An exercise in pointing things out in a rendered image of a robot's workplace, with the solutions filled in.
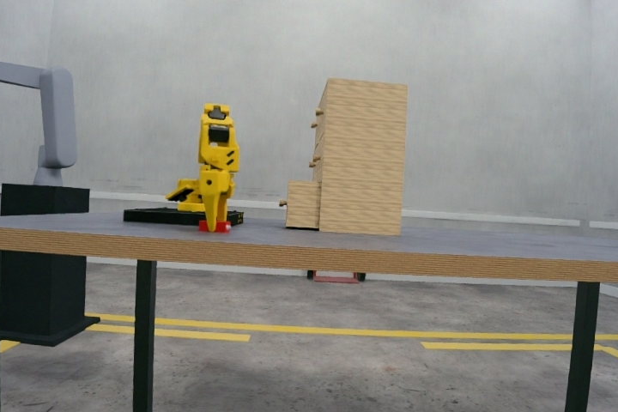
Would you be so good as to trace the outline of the red 9v battery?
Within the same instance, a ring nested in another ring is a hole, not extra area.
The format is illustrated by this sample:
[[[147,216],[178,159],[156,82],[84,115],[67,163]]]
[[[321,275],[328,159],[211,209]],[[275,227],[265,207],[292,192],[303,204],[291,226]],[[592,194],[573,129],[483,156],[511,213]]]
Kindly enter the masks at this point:
[[[230,228],[230,221],[216,221],[214,233],[228,233]],[[199,231],[210,232],[207,221],[199,221]]]

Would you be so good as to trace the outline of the wooden chest of drawers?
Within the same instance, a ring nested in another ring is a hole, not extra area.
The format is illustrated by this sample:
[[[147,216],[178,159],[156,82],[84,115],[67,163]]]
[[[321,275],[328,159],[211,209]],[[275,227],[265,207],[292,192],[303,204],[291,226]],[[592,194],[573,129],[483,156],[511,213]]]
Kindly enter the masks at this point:
[[[328,77],[326,86],[316,229],[400,235],[408,85]]]

